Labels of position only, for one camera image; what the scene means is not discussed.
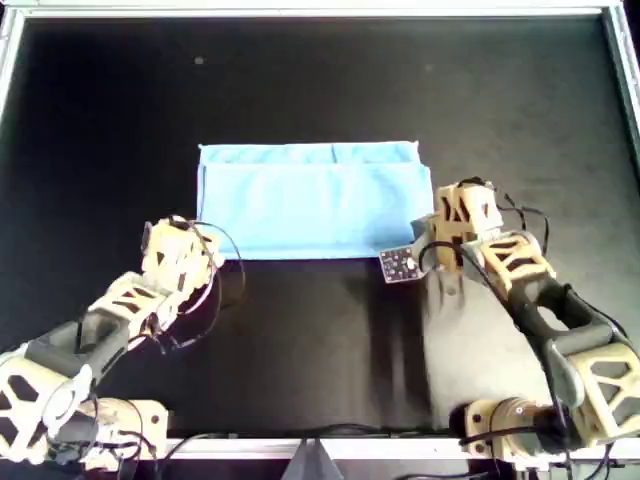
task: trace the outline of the wire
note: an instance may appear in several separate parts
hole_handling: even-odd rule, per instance
[[[549,238],[551,236],[551,225],[549,224],[549,217],[547,217],[542,210],[538,210],[537,208],[524,207],[524,206],[523,207],[517,207],[517,206],[515,206],[515,204],[513,204],[512,207],[502,207],[502,206],[498,205],[498,210],[500,210],[501,212],[518,212],[518,214],[520,215],[520,218],[522,220],[522,229],[523,230],[527,229],[527,222],[526,222],[526,219],[524,217],[524,212],[533,213],[535,215],[540,215],[541,217],[543,217],[543,219],[544,219],[544,237],[543,237],[543,241],[542,241],[541,250],[542,250],[542,255],[546,255],[547,254],[547,251],[549,250]]]
[[[162,345],[162,342],[160,342],[158,337],[156,335],[150,335],[148,333],[141,333],[140,335],[136,335],[135,337],[131,337],[129,339],[129,341],[127,342],[127,345],[131,345],[133,342],[136,342],[136,341],[140,340],[141,338],[150,338],[153,341],[153,343],[155,343],[158,346],[158,348],[160,349],[160,353],[162,355],[166,355],[167,354],[167,349],[164,347],[164,345]]]
[[[491,430],[489,432],[479,433],[477,435],[472,435],[470,437],[465,437],[460,439],[460,446],[464,447],[465,445],[469,445],[473,442],[478,442],[480,440],[492,440],[496,437],[505,437],[507,435],[514,435],[516,433],[541,433],[542,430],[538,427],[534,427],[531,425],[524,427],[511,427],[504,428],[502,430]]]
[[[207,247],[206,240],[204,239],[200,231],[195,227],[194,222],[189,221],[187,222],[187,224],[189,225],[189,228],[193,230],[193,232],[200,239],[200,242],[202,244],[202,249],[204,250],[207,257],[209,258],[209,264],[211,265],[211,268],[213,269],[213,271],[211,272],[211,278],[209,279],[209,284],[207,285],[207,291],[211,291],[211,288],[215,283],[218,291],[218,295],[217,295],[218,299],[216,302],[216,309],[215,309],[215,312],[213,313],[213,318],[211,320],[211,323],[209,324],[209,326],[207,326],[207,328],[203,332],[183,342],[178,342],[173,336],[169,335],[169,339],[172,342],[174,350],[180,350],[182,348],[190,347],[191,345],[195,344],[196,342],[199,342],[200,340],[205,338],[207,335],[209,335],[209,333],[211,333],[211,331],[213,330],[213,327],[216,325],[218,321],[218,317],[220,316],[220,312],[222,310],[222,278],[221,278],[221,275],[218,274],[218,268],[216,266],[213,255],[209,250],[209,247]],[[206,299],[207,296],[208,296],[208,293],[206,292],[203,295],[201,295],[198,301],[196,302],[196,304],[193,307],[189,308],[186,312],[184,312],[184,314],[193,312],[196,308],[198,308],[204,302],[204,299]]]
[[[211,264],[212,268],[215,269],[215,271],[212,272],[212,274],[211,274],[211,280],[209,281],[209,284],[207,285],[207,290],[200,296],[200,298],[196,301],[196,303],[192,307],[190,307],[186,312],[184,312],[184,314],[192,313],[193,311],[195,311],[197,308],[199,308],[202,305],[204,300],[208,297],[209,292],[211,291],[211,288],[212,288],[212,285],[214,283],[215,277],[218,278],[218,280],[217,280],[217,290],[218,290],[217,297],[218,297],[218,299],[217,299],[217,304],[216,304],[216,310],[215,310],[215,312],[213,314],[213,319],[211,320],[211,323],[209,324],[209,326],[203,332],[199,333],[195,337],[193,337],[193,338],[191,338],[189,340],[186,340],[184,342],[178,342],[173,336],[169,335],[169,340],[172,343],[172,348],[173,349],[182,349],[182,348],[189,347],[189,346],[193,345],[194,343],[202,340],[207,335],[209,335],[209,333],[211,333],[211,331],[213,330],[214,326],[216,325],[216,323],[218,321],[218,317],[220,316],[220,312],[222,312],[223,310],[226,310],[226,309],[228,309],[230,307],[233,307],[233,306],[237,305],[238,303],[240,303],[243,300],[245,292],[246,292],[246,285],[247,285],[247,275],[246,275],[246,270],[245,270],[245,267],[244,267],[244,261],[242,260],[242,255],[240,254],[240,250],[238,248],[238,245],[233,240],[233,238],[231,238],[231,236],[227,233],[227,231],[224,230],[222,227],[219,227],[218,225],[214,225],[213,223],[207,223],[207,222],[187,221],[187,225],[197,235],[197,237],[200,239],[200,242],[202,244],[202,249],[204,250],[204,252],[207,255],[207,257],[209,257],[209,263]],[[238,256],[240,272],[241,272],[241,275],[242,275],[242,288],[241,288],[240,296],[238,297],[238,299],[235,302],[231,302],[231,303],[225,304],[225,305],[222,304],[222,298],[223,298],[222,278],[221,278],[221,275],[219,273],[219,270],[216,267],[216,263],[215,263],[215,260],[213,258],[213,255],[212,255],[211,251],[209,250],[209,248],[207,246],[207,242],[206,242],[205,238],[202,236],[202,233],[200,233],[200,231],[196,228],[197,225],[213,227],[213,228],[219,230],[220,232],[222,232],[222,234],[224,234],[229,239],[229,241],[231,242],[231,245],[233,246],[233,249],[236,252],[236,255]]]
[[[231,238],[231,235],[229,235],[225,229],[223,229],[222,227],[219,227],[218,225],[215,225],[213,223],[208,223],[208,222],[200,222],[200,221],[194,222],[194,225],[202,225],[202,226],[205,226],[205,227],[213,227],[216,230],[220,231],[225,237],[227,237],[227,239],[231,243],[231,246],[235,250],[236,255],[238,256],[238,266],[240,267],[240,274],[241,274],[241,278],[242,278],[242,280],[241,280],[242,287],[240,289],[240,295],[238,296],[238,299],[235,302],[231,302],[231,303],[228,303],[226,305],[223,305],[222,306],[222,310],[226,310],[227,308],[230,308],[230,307],[232,307],[234,305],[239,304],[244,299],[245,292],[247,291],[247,272],[246,272],[246,270],[244,268],[244,261],[242,260],[242,255],[240,255],[240,249],[238,248],[238,245],[233,240],[233,238]]]
[[[611,466],[609,465],[609,456],[611,455],[611,450],[613,450],[613,443],[610,443],[609,445],[607,445],[604,449],[604,455],[602,457],[602,459],[600,460],[600,462],[598,463],[598,466],[596,466],[595,470],[591,473],[591,475],[589,475],[587,478],[585,478],[584,480],[594,480],[602,471],[603,468],[607,467],[607,476],[609,476],[609,470],[611,468]]]
[[[117,480],[121,480],[122,478],[122,465],[124,462],[131,460],[132,458],[135,457],[136,459],[136,463],[135,466],[133,468],[133,475],[131,476],[131,478],[134,478],[136,475],[136,471],[138,470],[138,465],[140,464],[140,457],[142,456],[142,443],[144,442],[147,445],[147,448],[149,449],[149,453],[151,453],[151,456],[156,460],[156,466],[157,466],[157,459],[155,456],[155,447],[153,445],[151,445],[151,443],[146,439],[146,437],[144,436],[144,420],[142,419],[142,413],[140,413],[140,409],[136,406],[135,403],[133,403],[131,400],[124,400],[125,402],[127,402],[129,405],[131,405],[131,407],[135,410],[136,414],[138,415],[138,420],[140,423],[140,432],[134,432],[134,431],[128,431],[128,430],[119,430],[118,433],[120,435],[132,435],[135,437],[138,437],[139,441],[137,443],[138,448],[136,450],[136,452],[129,458],[123,458],[120,460],[120,465],[118,468],[118,478]]]
[[[171,450],[169,450],[169,452],[164,456],[164,458],[162,459],[162,461],[160,462],[160,464],[156,464],[156,469],[155,469],[155,476],[154,479],[155,480],[162,480],[162,476],[164,475],[164,471],[167,468],[167,465],[169,463],[169,460],[171,459],[171,457],[173,457],[176,452],[178,450],[180,450],[182,447],[184,447],[187,443],[189,443],[192,440],[198,440],[201,438],[207,438],[207,437],[211,437],[215,434],[211,434],[211,433],[201,433],[198,435],[193,435],[191,437],[187,437],[182,439],[180,442],[178,442]]]
[[[196,302],[191,307],[189,307],[187,311],[180,312],[179,315],[188,315],[190,313],[193,313],[204,303],[204,301],[209,296],[209,293],[211,293],[211,288],[213,287],[215,277],[218,275],[218,266],[216,265],[216,262],[215,262],[215,259],[213,258],[213,254],[211,253],[211,250],[209,250],[209,247],[207,246],[206,239],[202,236],[202,233],[200,233],[200,230],[196,228],[195,222],[193,220],[187,220],[187,226],[189,230],[191,230],[193,233],[196,234],[196,236],[198,237],[198,240],[200,240],[200,245],[202,246],[202,250],[204,250],[204,253],[207,255],[209,259],[209,267],[211,268],[211,277],[209,279],[209,283],[207,284],[207,288],[204,290],[204,292],[202,292],[198,300],[196,300]],[[218,290],[219,300],[222,300],[222,290],[220,285],[218,285],[218,288],[219,288]]]
[[[511,208],[509,207],[501,207],[500,205],[498,205],[498,210],[503,211],[503,212],[518,212],[518,216],[520,217],[520,226],[522,227],[522,230],[526,230],[527,229],[527,219],[524,216],[524,213],[522,211],[522,208],[518,208],[516,206],[516,202],[513,201],[513,198],[511,198],[511,195],[509,195],[508,193],[504,194],[504,199],[507,201],[507,203],[509,205],[511,205]]]
[[[395,480],[468,480],[474,478],[484,478],[489,476],[490,473],[491,472],[457,473],[453,475],[438,475],[435,473],[410,473],[408,475],[396,477]]]

